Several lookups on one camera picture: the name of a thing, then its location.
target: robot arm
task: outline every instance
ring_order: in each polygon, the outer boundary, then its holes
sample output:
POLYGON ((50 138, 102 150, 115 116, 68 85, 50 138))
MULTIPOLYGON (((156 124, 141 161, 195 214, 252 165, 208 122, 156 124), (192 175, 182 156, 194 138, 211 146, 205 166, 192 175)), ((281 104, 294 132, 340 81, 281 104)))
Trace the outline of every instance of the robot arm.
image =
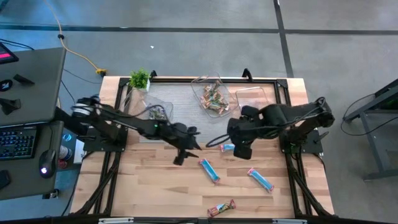
POLYGON ((152 140, 163 140, 177 148, 177 157, 174 164, 182 165, 185 158, 197 157, 186 149, 200 149, 195 135, 199 134, 196 127, 187 127, 182 123, 171 124, 169 120, 139 119, 114 109, 110 105, 100 103, 98 97, 82 98, 72 107, 72 116, 81 123, 92 125, 108 141, 118 141, 120 128, 107 121, 119 124, 122 127, 136 130, 141 136, 152 140))
POLYGON ((290 127, 287 131, 288 142, 300 144, 310 131, 317 127, 330 127, 334 120, 324 97, 299 106, 269 105, 261 110, 244 106, 239 119, 229 120, 227 133, 235 145, 234 156, 250 159, 251 144, 257 138, 274 139, 290 127))

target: green plant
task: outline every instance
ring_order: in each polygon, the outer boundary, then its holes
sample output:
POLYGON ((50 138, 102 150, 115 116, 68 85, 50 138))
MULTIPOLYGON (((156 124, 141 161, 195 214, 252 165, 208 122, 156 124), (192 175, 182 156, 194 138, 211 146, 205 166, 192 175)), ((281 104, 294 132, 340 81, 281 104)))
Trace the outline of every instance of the green plant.
POLYGON ((140 68, 138 71, 131 71, 130 86, 135 88, 146 88, 149 78, 149 72, 140 68))

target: clear plastic container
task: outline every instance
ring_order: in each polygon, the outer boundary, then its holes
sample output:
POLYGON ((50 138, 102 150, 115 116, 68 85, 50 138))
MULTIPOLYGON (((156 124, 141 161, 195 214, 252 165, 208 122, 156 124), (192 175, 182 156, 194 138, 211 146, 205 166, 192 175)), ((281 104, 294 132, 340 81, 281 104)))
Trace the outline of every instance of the clear plastic container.
MULTIPOLYGON (((160 105, 164 108, 165 114, 168 119, 171 121, 173 118, 173 103, 164 102, 156 97, 150 96, 147 93, 139 91, 137 89, 133 89, 131 91, 130 98, 133 98, 133 105, 130 106, 129 114, 139 114, 144 111, 146 108, 153 105, 160 105)), ((163 110, 160 108, 149 109, 148 111, 140 114, 138 118, 140 119, 166 119, 165 116, 162 116, 163 110)))
POLYGON ((251 87, 236 90, 236 99, 239 103, 239 109, 242 111, 243 106, 252 106, 261 109, 270 105, 265 91, 261 87, 251 87))
POLYGON ((203 108, 211 118, 226 116, 238 107, 238 102, 236 98, 228 91, 228 88, 221 81, 220 75, 216 72, 213 75, 204 75, 193 80, 191 82, 191 87, 193 93, 196 96, 196 99, 199 102, 200 107, 203 108), (203 95, 207 92, 205 88, 215 85, 219 85, 217 90, 223 97, 224 102, 228 104, 227 110, 213 110, 210 109, 210 107, 206 108, 206 106, 202 103, 203 95))

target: red snack bar wrapper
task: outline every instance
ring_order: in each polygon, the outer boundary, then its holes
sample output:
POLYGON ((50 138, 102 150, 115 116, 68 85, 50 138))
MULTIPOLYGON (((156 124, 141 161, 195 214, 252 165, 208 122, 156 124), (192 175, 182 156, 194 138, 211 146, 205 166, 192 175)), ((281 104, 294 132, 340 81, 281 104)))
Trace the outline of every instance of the red snack bar wrapper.
POLYGON ((234 200, 231 200, 229 203, 221 204, 214 206, 213 208, 209 208, 207 210, 207 215, 211 218, 215 217, 216 215, 227 211, 228 209, 236 208, 234 200))

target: computer mouse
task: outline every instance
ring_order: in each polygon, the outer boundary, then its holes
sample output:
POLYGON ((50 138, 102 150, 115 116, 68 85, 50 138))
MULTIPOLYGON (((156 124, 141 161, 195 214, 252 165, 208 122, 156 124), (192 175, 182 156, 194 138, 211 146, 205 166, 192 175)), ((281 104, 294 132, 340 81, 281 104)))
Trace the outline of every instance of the computer mouse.
POLYGON ((55 167, 55 150, 49 149, 44 151, 39 158, 39 173, 40 175, 47 179, 54 175, 56 167, 55 167))

